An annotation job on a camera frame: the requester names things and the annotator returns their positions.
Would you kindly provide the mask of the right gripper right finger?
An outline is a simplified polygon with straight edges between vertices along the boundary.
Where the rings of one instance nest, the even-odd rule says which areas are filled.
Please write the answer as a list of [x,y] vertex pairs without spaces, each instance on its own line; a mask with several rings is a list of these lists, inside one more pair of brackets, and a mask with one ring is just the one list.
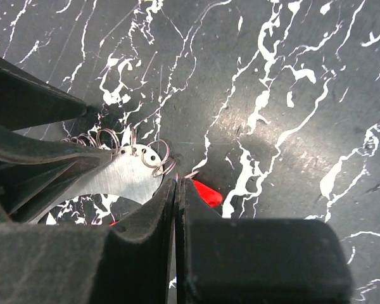
[[319,220],[222,218],[182,179],[175,197],[178,303],[349,303],[336,233]]

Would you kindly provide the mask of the red key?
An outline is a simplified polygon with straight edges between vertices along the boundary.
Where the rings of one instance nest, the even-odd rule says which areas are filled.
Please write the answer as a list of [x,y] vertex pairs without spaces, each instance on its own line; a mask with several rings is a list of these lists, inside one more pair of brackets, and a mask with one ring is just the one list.
[[216,190],[198,181],[195,177],[199,174],[199,170],[195,170],[187,175],[175,173],[175,179],[180,187],[180,205],[186,206],[186,203],[195,199],[196,201],[204,201],[210,208],[216,208],[223,202],[223,196]]

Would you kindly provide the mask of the steel key holder red handle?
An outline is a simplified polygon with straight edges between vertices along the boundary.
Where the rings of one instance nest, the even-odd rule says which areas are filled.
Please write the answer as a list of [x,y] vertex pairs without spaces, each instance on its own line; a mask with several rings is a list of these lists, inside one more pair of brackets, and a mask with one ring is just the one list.
[[99,129],[94,137],[83,133],[67,139],[70,143],[107,149],[113,153],[112,159],[83,177],[67,182],[66,189],[57,194],[54,201],[29,222],[36,224],[55,206],[86,195],[101,194],[109,198],[116,196],[141,205],[150,200],[162,184],[163,176],[173,170],[176,161],[165,140],[157,139],[143,145],[136,141],[136,129],[129,130],[128,135],[126,145],[111,129]]

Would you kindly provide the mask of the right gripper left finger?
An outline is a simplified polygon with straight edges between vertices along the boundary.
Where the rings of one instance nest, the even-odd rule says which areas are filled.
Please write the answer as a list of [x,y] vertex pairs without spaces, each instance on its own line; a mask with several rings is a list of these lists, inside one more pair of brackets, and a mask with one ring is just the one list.
[[0,224],[0,303],[165,303],[175,188],[111,226]]

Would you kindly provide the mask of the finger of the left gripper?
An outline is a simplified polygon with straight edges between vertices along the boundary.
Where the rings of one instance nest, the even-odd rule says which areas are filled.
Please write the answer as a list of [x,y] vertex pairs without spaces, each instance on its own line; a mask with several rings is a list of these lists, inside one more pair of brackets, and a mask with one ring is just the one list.
[[82,117],[88,106],[0,57],[0,125],[9,130]]
[[0,125],[0,222],[31,222],[113,152],[31,139]]

